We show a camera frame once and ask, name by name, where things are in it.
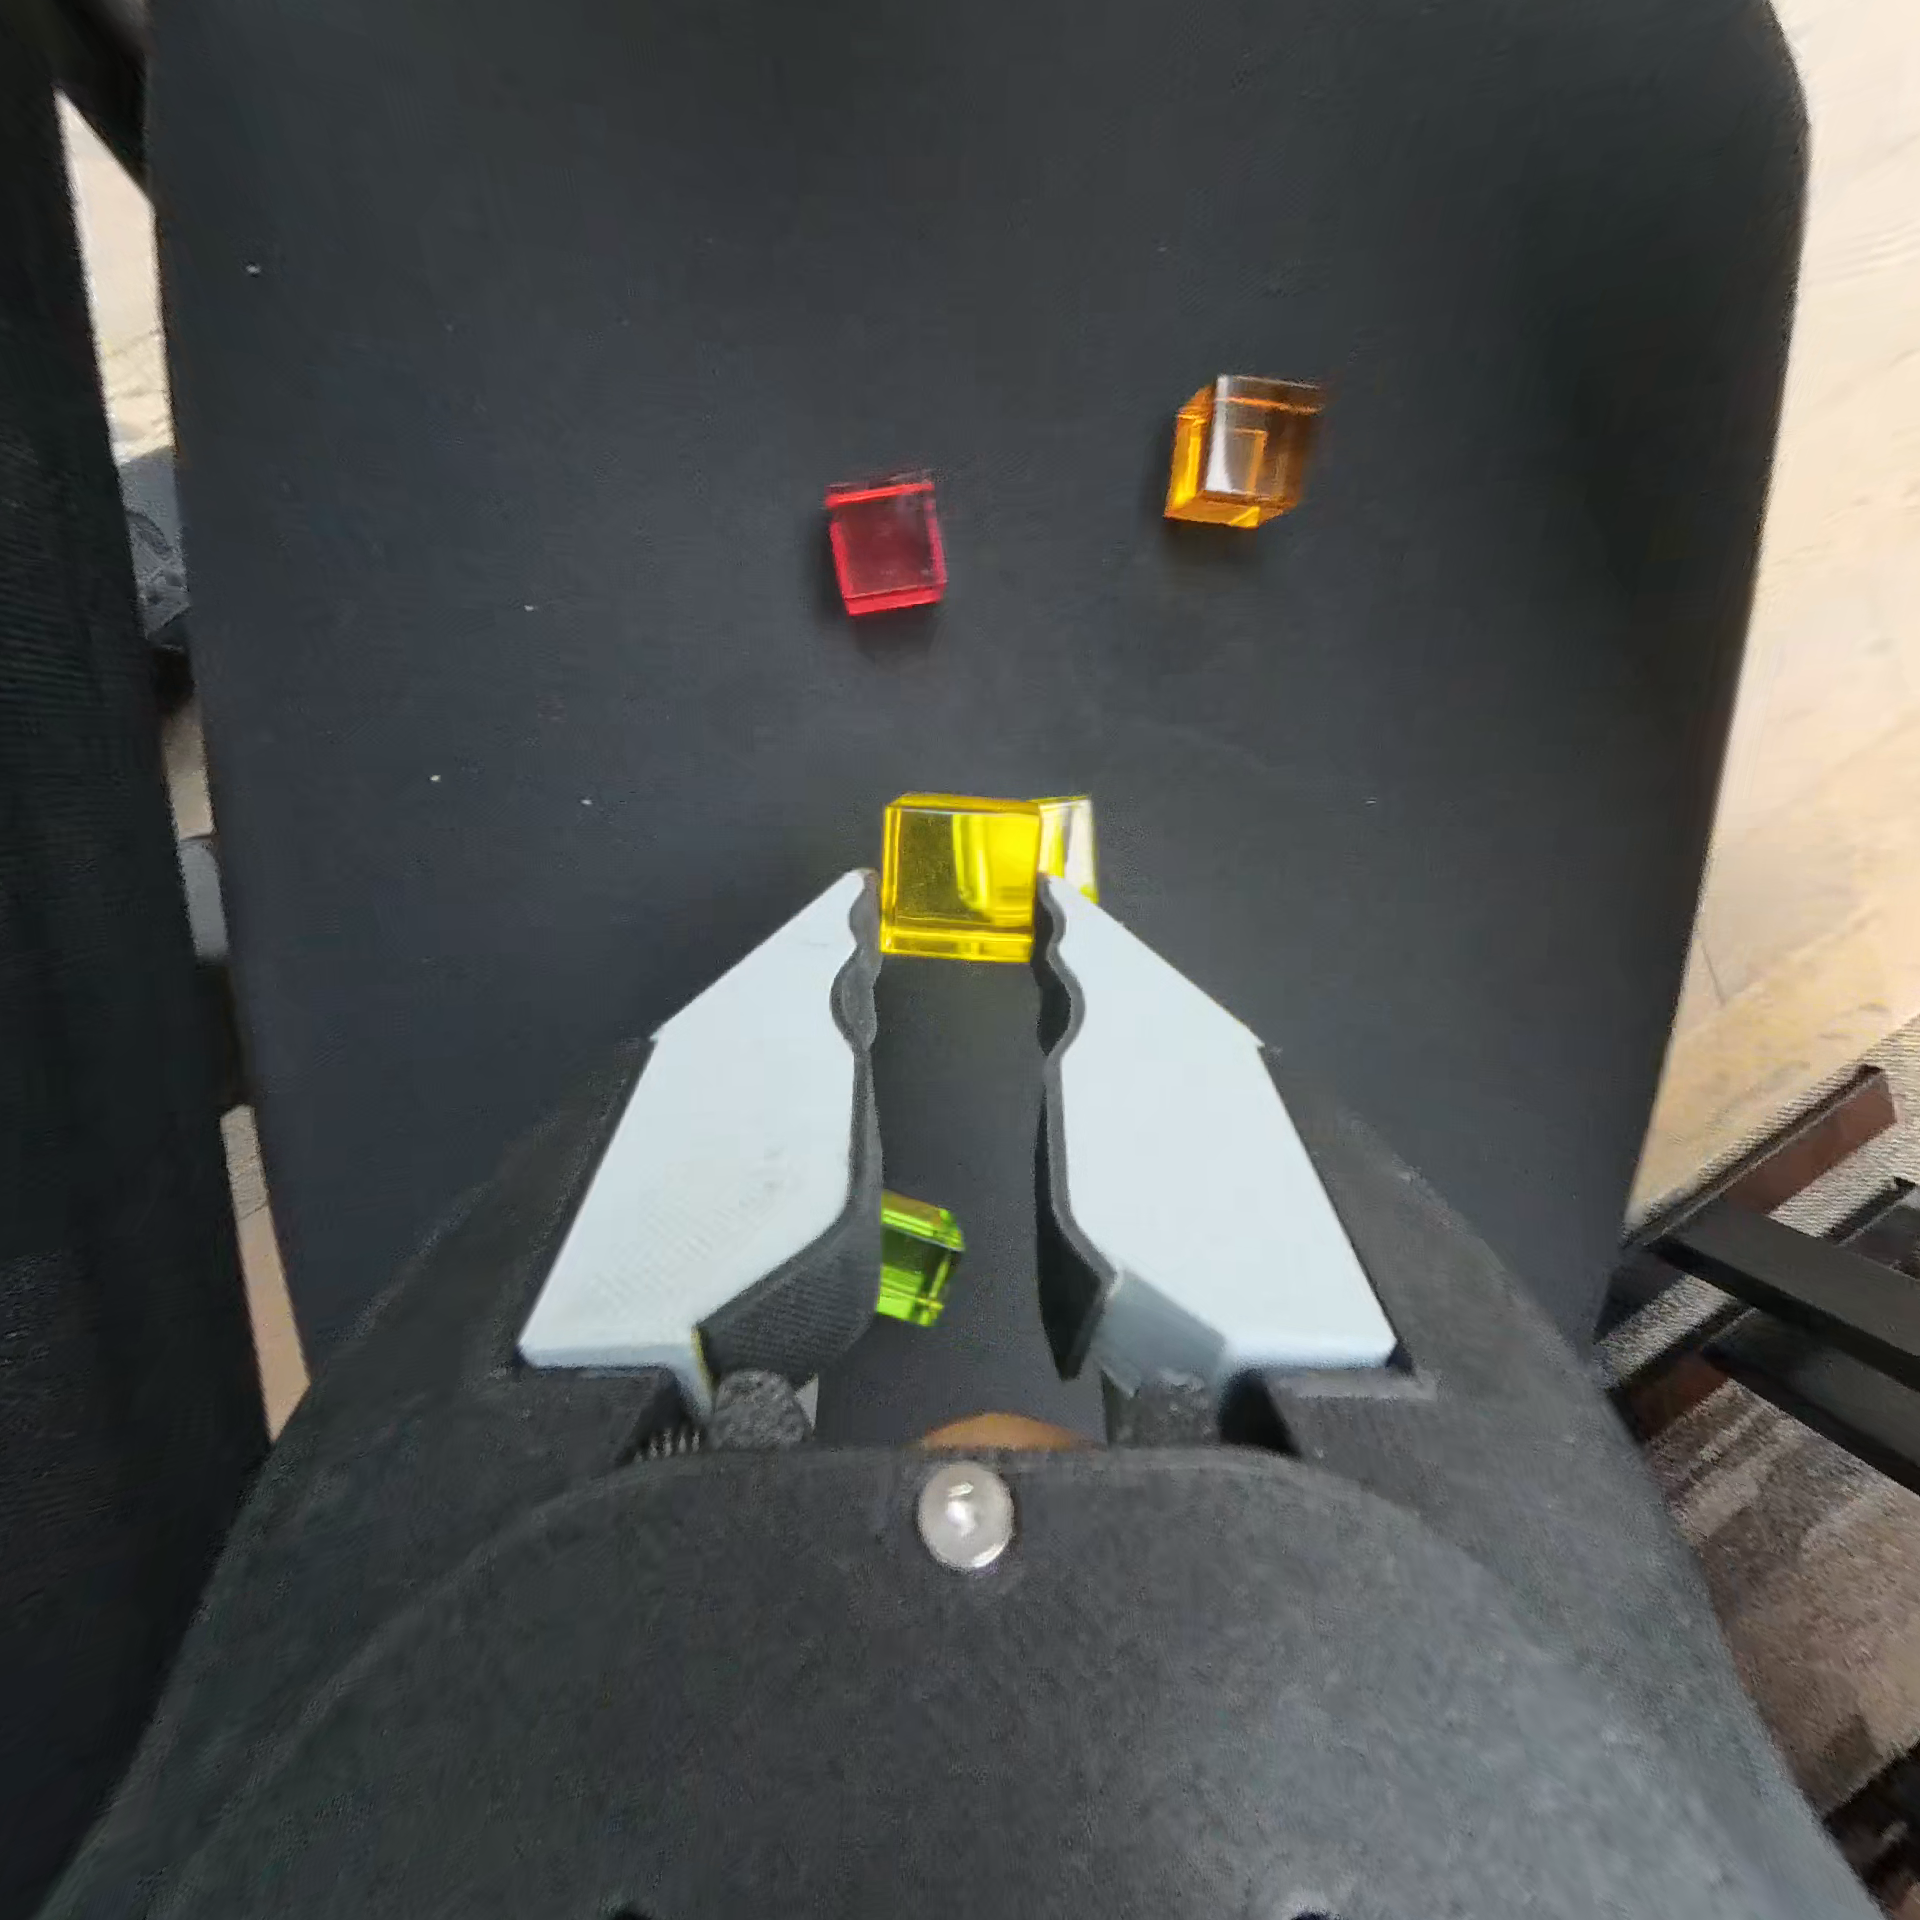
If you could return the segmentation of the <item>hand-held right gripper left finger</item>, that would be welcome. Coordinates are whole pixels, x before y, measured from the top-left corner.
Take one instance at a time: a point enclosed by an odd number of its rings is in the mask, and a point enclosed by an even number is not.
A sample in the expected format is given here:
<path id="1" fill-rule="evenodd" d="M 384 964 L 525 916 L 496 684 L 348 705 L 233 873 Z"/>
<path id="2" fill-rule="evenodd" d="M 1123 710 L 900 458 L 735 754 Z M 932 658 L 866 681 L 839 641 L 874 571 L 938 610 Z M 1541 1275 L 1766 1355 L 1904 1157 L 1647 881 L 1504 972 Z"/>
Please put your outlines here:
<path id="1" fill-rule="evenodd" d="M 653 1032 L 516 1337 L 537 1373 L 816 1384 L 876 1316 L 876 874 L 848 870 Z"/>

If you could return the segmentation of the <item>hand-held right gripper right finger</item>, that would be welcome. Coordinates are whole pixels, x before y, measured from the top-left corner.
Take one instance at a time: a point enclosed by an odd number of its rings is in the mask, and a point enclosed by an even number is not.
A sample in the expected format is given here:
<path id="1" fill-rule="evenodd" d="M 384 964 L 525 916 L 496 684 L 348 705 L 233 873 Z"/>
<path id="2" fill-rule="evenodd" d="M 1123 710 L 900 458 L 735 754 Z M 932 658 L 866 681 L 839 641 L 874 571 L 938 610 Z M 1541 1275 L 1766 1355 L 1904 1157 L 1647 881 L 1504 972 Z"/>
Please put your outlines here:
<path id="1" fill-rule="evenodd" d="M 1401 1340 L 1260 1035 L 1060 877 L 1034 895 L 1042 1329 L 1060 1380 L 1373 1374 Z"/>

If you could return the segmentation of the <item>green transparent cube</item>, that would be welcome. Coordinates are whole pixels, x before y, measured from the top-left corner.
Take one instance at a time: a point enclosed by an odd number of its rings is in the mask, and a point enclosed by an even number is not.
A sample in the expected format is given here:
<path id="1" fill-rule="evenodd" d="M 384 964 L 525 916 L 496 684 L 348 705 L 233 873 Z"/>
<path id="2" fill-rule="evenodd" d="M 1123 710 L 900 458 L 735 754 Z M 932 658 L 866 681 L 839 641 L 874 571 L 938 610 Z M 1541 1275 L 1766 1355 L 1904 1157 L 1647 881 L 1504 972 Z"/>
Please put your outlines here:
<path id="1" fill-rule="evenodd" d="M 938 1203 L 891 1189 L 881 1192 L 880 1221 L 876 1316 L 903 1326 L 937 1326 L 946 1308 L 950 1282 L 966 1251 L 958 1217 Z"/>

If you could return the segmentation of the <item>red transparent cube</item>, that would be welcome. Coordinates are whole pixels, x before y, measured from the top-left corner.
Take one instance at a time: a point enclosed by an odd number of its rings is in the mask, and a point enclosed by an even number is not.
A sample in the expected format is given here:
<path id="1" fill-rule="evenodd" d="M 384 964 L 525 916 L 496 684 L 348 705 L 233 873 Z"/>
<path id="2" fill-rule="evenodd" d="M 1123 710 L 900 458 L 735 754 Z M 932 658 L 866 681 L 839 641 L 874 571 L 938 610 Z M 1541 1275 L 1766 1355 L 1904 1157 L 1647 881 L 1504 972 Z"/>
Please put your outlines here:
<path id="1" fill-rule="evenodd" d="M 926 470 L 831 484 L 828 553 L 850 618 L 919 612 L 946 595 L 937 480 Z"/>

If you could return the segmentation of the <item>orange transparent cube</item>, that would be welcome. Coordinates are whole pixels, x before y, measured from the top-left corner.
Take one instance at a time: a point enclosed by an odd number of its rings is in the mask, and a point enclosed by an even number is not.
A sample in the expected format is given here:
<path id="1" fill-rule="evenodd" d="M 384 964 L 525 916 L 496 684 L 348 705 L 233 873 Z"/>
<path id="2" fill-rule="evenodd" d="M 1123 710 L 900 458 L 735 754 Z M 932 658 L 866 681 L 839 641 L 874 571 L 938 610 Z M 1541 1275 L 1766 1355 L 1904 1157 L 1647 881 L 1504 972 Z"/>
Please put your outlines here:
<path id="1" fill-rule="evenodd" d="M 1163 518 L 1251 532 L 1291 514 L 1323 411 L 1317 381 L 1215 377 L 1175 416 Z"/>

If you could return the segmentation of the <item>grey patterned rug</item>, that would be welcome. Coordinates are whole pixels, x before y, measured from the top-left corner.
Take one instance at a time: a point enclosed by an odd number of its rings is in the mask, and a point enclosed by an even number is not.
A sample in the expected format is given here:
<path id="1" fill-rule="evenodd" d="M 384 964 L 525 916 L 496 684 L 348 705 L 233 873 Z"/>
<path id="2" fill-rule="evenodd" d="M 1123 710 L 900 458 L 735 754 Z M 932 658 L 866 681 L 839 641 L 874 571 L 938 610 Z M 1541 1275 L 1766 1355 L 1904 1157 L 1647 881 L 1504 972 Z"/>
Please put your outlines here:
<path id="1" fill-rule="evenodd" d="M 1828 1227 L 1866 1197 L 1874 1175 L 1912 1172 L 1918 1278 L 1918 1026 L 1910 1021 L 1861 1064 L 1882 1064 L 1915 1118 L 1900 1124 L 1892 1147 L 1869 1151 L 1866 1167 L 1790 1203 L 1788 1221 Z M 1852 1071 L 1723 1156 L 1696 1186 Z M 1882 1914 L 1915 1917 L 1915 1496 L 1738 1386 L 1723 1387 L 1645 1455 L 1699 1556 L 1741 1677 L 1798 1787 Z"/>

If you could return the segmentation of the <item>black office chair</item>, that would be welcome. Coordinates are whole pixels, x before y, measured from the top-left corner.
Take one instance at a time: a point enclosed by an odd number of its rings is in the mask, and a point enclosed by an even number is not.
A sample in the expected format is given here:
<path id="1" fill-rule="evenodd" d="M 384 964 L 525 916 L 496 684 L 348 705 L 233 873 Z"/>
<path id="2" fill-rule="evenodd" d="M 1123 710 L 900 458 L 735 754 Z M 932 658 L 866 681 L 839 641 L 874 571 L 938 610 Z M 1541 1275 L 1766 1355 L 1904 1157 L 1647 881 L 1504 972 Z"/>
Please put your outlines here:
<path id="1" fill-rule="evenodd" d="M 1772 5 L 151 5 L 269 1439 L 4 5 L 4 1902 L 1856 1917 L 1589 1371 L 1788 371 Z M 1163 518 L 1219 375 L 1300 505 Z M 937 480 L 850 618 L 831 484 Z M 516 1355 L 657 1026 L 898 795 L 1090 795 L 1401 1352 L 1060 1380 L 1042 983 L 886 957 L 937 1326 Z"/>

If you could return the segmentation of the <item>black metal table frame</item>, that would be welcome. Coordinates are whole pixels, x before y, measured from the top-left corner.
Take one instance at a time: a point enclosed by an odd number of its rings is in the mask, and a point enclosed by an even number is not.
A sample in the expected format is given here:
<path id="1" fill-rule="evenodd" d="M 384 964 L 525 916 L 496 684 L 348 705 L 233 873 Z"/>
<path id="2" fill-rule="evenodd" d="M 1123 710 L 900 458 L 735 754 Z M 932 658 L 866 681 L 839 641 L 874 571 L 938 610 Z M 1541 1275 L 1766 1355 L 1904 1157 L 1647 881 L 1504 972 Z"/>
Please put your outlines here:
<path id="1" fill-rule="evenodd" d="M 1888 1067 L 1861 1064 L 1627 1236 L 1596 1368 L 1645 1451 L 1738 1386 L 1915 1496 L 1915 1175 L 1874 1175 L 1828 1227 L 1788 1221 L 1906 1118 Z"/>

